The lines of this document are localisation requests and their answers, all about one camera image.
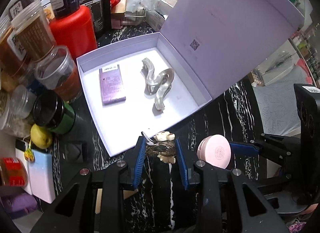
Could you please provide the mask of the pink round compact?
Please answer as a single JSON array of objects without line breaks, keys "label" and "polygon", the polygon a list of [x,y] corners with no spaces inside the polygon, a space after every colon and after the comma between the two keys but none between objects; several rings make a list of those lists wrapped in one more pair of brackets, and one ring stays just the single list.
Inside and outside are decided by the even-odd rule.
[{"label": "pink round compact", "polygon": [[198,148],[197,157],[210,165],[226,169],[231,160],[231,147],[223,135],[211,135],[204,138]]}]

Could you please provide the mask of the small pearl hair clip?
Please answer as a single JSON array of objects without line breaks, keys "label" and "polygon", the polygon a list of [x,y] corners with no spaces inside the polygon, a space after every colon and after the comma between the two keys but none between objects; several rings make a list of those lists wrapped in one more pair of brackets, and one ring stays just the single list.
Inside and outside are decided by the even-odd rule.
[{"label": "small pearl hair clip", "polygon": [[176,135],[169,131],[158,132],[153,137],[148,137],[146,133],[141,132],[146,139],[146,156],[156,156],[160,161],[166,164],[176,163]]}]

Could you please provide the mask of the gold rectangular box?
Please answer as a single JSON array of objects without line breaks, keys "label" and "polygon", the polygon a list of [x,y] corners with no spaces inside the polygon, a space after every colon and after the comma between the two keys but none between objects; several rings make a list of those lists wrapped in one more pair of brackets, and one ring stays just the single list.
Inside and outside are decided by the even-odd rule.
[{"label": "gold rectangular box", "polygon": [[[122,190],[121,193],[123,194],[123,198],[127,199],[131,197],[132,195],[135,195],[138,193],[138,190]],[[113,197],[111,195],[107,195],[105,199],[103,199],[103,189],[97,190],[97,198],[95,201],[95,214],[98,215],[101,213],[101,207],[102,204],[106,201],[113,200]]]}]

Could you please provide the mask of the large pearly hair claw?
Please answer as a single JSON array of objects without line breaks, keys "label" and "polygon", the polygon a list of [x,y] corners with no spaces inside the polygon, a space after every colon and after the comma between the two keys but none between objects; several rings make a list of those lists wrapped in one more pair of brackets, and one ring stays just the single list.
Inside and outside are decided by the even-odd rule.
[{"label": "large pearly hair claw", "polygon": [[148,58],[142,60],[145,74],[145,89],[150,95],[155,96],[155,108],[158,111],[165,109],[164,98],[172,87],[175,73],[172,68],[167,68],[155,76],[155,67]]}]

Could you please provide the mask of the purple small flat box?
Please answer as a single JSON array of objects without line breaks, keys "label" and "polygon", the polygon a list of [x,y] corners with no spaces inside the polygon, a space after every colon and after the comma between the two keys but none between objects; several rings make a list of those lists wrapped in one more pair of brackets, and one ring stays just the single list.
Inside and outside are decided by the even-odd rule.
[{"label": "purple small flat box", "polygon": [[99,81],[103,106],[126,100],[123,79],[118,64],[100,68]]}]

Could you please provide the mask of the white blue gradient box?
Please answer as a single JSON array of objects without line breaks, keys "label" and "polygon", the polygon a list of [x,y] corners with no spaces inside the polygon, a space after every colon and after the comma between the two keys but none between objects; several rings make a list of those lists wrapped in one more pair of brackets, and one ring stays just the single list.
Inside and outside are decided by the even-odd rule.
[{"label": "white blue gradient box", "polygon": [[26,145],[27,144],[21,139],[16,139],[15,154],[23,163],[28,176],[28,182],[23,189],[30,195],[50,204],[55,199],[52,155],[34,149],[32,151],[35,156],[35,161],[30,163],[24,158]]}]

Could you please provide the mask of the yellow lemon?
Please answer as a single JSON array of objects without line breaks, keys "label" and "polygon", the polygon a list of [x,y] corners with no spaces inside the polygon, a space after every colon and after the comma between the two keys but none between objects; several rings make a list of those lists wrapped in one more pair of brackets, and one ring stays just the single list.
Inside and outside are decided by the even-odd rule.
[{"label": "yellow lemon", "polygon": [[53,142],[51,133],[37,124],[33,124],[31,127],[30,138],[33,144],[42,150],[49,148]]}]

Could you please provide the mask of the small yellow flower toy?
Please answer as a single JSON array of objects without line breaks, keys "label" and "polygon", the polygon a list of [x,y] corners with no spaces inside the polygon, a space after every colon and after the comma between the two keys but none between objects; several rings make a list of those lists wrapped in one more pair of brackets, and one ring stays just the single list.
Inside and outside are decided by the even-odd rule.
[{"label": "small yellow flower toy", "polygon": [[32,141],[31,140],[29,142],[25,141],[24,158],[26,161],[33,163],[35,161],[35,156],[31,147],[32,147]]}]

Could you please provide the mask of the lavender open gift box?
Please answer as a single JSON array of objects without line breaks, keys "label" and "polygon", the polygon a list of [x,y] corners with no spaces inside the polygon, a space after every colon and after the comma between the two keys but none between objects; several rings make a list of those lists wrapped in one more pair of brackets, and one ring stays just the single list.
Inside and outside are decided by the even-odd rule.
[{"label": "lavender open gift box", "polygon": [[[240,81],[304,24],[289,0],[178,0],[161,30],[77,59],[84,95],[109,156],[192,115]],[[175,78],[158,112],[145,93],[142,60]],[[103,106],[99,69],[120,66],[126,100]]]}]

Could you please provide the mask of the clear jar dark red contents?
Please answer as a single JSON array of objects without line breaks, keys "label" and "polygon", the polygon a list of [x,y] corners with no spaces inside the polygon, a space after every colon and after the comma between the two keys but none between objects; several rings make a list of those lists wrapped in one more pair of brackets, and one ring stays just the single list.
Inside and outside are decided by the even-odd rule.
[{"label": "clear jar dark red contents", "polygon": [[71,102],[81,93],[77,66],[64,45],[53,47],[47,57],[37,63],[34,75],[42,85],[55,91],[64,101]]}]

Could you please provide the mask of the small grey lid jar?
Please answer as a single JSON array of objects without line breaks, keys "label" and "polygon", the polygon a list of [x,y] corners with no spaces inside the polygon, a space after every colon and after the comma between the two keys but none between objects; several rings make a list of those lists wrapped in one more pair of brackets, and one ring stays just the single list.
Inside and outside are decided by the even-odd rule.
[{"label": "small grey lid jar", "polygon": [[32,109],[36,95],[28,91],[25,86],[19,85],[13,91],[10,98],[10,111],[17,117],[26,119]]}]

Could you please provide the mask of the clear jar white beans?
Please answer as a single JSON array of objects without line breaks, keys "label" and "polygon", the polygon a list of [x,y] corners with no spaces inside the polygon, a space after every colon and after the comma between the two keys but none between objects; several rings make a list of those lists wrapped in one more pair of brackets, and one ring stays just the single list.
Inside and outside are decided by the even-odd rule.
[{"label": "clear jar white beans", "polygon": [[30,135],[31,125],[26,119],[16,117],[10,110],[10,95],[1,90],[1,131],[17,138]]}]

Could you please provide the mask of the red canister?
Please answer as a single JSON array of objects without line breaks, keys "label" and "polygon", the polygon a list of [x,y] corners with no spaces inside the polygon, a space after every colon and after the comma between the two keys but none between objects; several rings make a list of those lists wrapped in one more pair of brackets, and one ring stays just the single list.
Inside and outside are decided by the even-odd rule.
[{"label": "red canister", "polygon": [[49,26],[56,44],[67,46],[74,60],[97,48],[91,11],[84,5],[71,15],[55,17]]}]

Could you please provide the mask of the clear jar orange contents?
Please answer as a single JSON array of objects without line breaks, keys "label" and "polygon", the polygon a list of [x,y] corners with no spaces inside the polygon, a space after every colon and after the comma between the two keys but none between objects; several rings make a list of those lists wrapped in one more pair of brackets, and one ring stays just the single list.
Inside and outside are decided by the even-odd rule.
[{"label": "clear jar orange contents", "polygon": [[30,63],[24,47],[16,36],[8,15],[1,18],[1,68],[10,77],[21,77]]}]

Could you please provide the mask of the clear jar brown contents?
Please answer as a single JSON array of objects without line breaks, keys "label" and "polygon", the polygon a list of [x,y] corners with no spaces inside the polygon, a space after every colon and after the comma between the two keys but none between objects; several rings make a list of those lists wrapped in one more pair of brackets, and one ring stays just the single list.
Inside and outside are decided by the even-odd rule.
[{"label": "clear jar brown contents", "polygon": [[41,0],[35,0],[24,8],[11,24],[33,62],[43,60],[56,46]]}]

